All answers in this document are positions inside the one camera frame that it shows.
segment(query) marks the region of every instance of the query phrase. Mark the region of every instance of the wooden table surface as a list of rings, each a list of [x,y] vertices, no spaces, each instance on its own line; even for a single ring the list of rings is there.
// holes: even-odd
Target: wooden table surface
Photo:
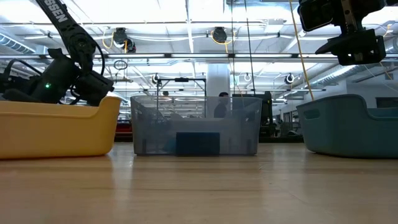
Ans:
[[[260,144],[256,157],[0,161],[0,223],[397,223],[398,162]]]

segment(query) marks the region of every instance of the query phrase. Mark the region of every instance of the plastic bin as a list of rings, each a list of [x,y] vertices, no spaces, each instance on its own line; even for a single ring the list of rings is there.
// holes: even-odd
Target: plastic bin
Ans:
[[[254,155],[261,106],[259,98],[132,97],[134,152]]]
[[[297,107],[306,147],[355,158],[398,158],[398,109],[367,109],[359,95],[322,98]]]
[[[0,101],[0,159],[106,154],[120,102],[106,97],[90,107]]]

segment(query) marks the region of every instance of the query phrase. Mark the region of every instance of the bin handle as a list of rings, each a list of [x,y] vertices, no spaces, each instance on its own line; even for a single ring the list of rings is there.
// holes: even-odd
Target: bin handle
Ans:
[[[304,111],[304,118],[305,119],[316,119],[321,116],[321,112],[318,109],[312,109]]]

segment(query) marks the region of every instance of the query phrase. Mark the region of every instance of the person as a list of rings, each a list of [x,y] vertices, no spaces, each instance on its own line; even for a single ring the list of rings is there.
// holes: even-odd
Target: person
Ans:
[[[228,104],[227,98],[229,98],[229,95],[226,92],[222,92],[218,96],[226,99],[220,98],[220,103],[217,105],[216,109],[214,110],[214,118],[225,118],[226,105]]]

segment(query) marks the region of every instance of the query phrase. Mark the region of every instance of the yellow bin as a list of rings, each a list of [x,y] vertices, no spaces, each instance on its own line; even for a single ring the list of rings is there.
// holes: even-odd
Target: yellow bin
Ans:
[[[99,107],[0,101],[0,159],[106,154],[120,102],[110,96]]]

